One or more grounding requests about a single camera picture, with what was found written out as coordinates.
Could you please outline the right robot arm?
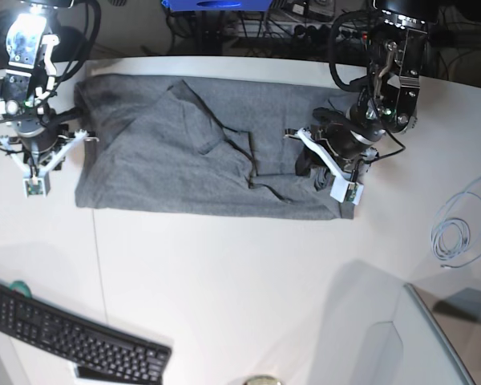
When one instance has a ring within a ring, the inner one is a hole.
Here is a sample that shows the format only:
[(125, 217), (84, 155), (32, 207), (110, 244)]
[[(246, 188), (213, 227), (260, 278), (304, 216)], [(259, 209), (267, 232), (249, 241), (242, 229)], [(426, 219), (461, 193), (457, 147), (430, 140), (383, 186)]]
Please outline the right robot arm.
[[(58, 71), (54, 55), (63, 33), (56, 14), (79, 5), (84, 7), (84, 29), (77, 34), (67, 65)], [(15, 136), (0, 140), (0, 150), (9, 156), (21, 154), (19, 163), (31, 175), (50, 166), (58, 167), (71, 145), (89, 136), (86, 132), (70, 133), (67, 128), (69, 121), (82, 115), (80, 108), (58, 113), (50, 100), (89, 58), (101, 19), (97, 1), (29, 1), (6, 32), (8, 59), (0, 78), (0, 122), (11, 126)]]

